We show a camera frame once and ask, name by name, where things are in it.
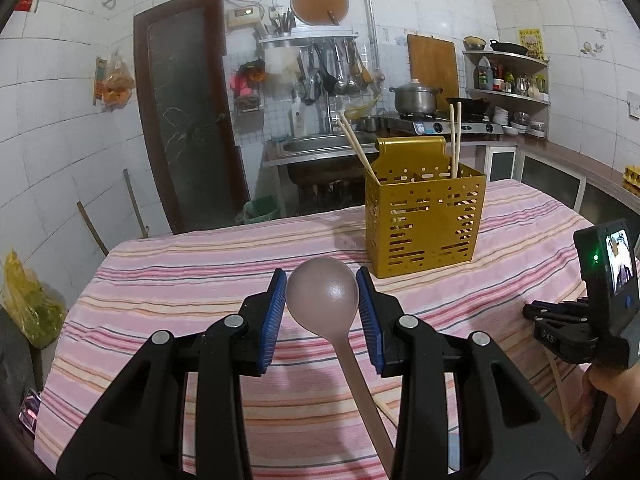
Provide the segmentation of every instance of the pot lid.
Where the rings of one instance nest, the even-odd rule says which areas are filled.
[[[411,79],[406,85],[399,86],[396,90],[404,90],[407,92],[429,92],[432,94],[437,94],[440,92],[439,88],[427,88],[426,86],[422,86],[420,81],[417,79]]]

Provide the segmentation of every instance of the camera screen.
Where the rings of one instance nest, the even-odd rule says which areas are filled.
[[[613,280],[613,293],[617,294],[622,286],[633,276],[631,251],[626,232],[620,230],[607,236],[607,254]]]

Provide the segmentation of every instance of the plastic bag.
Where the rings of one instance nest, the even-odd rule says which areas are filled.
[[[36,348],[49,346],[60,334],[65,322],[64,305],[42,290],[35,272],[25,269],[15,251],[4,262],[4,309]]]
[[[131,89],[136,87],[127,64],[118,51],[113,52],[107,64],[102,90],[102,101],[107,108],[122,108],[131,99]]]

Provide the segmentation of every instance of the pink striped tablecloth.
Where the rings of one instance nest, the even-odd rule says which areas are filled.
[[[559,414],[543,353],[522,318],[526,301],[584,295],[573,232],[590,224],[553,198],[513,180],[487,186],[471,262],[376,280],[406,313],[436,330],[489,333]],[[364,209],[148,240],[116,247],[69,311],[38,417],[35,449],[52,469],[78,425],[129,358],[156,330],[201,332],[266,290],[275,267],[291,272],[315,256],[367,263]],[[351,345],[373,393],[396,413],[401,379],[382,379],[369,363],[360,320]],[[558,362],[572,422],[590,409],[582,372]],[[188,384],[184,468],[193,472],[195,383]],[[452,381],[447,383],[452,399]],[[285,311],[273,364],[242,378],[254,476],[260,479],[384,478],[331,346]],[[456,431],[456,413],[449,413]],[[392,440],[396,432],[387,423]]]

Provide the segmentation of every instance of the gold utensil holder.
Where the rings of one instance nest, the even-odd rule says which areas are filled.
[[[469,262],[486,176],[460,164],[452,178],[444,137],[378,139],[365,175],[366,245],[377,278]]]

